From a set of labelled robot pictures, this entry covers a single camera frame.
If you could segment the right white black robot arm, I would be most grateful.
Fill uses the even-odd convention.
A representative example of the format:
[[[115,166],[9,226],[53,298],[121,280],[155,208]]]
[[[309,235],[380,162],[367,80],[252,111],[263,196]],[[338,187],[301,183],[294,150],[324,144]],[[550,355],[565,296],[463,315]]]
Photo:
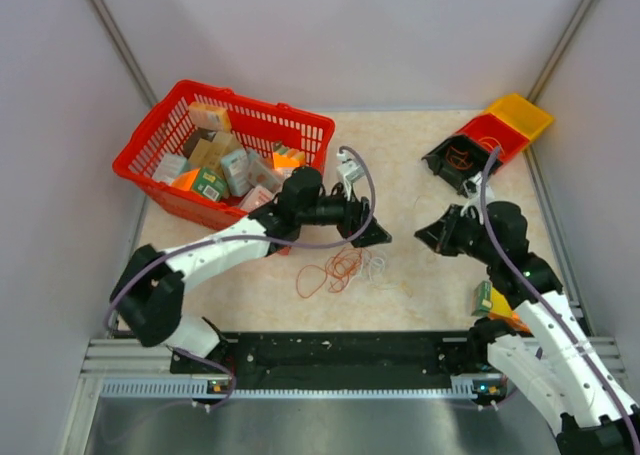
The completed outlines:
[[[505,321],[467,333],[467,360],[504,374],[547,422],[563,454],[636,454],[639,404],[616,381],[577,321],[550,265],[529,249],[518,205],[494,201],[484,214],[452,204],[415,237],[434,253],[483,263],[493,287],[526,325],[536,356]]]

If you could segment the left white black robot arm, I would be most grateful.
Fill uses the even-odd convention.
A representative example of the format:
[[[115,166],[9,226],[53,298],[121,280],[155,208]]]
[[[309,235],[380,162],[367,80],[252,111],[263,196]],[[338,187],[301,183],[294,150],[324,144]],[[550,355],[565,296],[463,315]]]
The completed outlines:
[[[185,350],[203,370],[216,371],[226,362],[224,338],[206,318],[183,313],[185,294],[237,265],[298,245],[304,226],[333,225],[355,248],[388,244],[392,236],[373,208],[373,198],[359,198],[342,184],[327,191],[319,171],[298,168],[273,200],[226,229],[173,249],[137,249],[110,296],[111,307],[142,346]]]

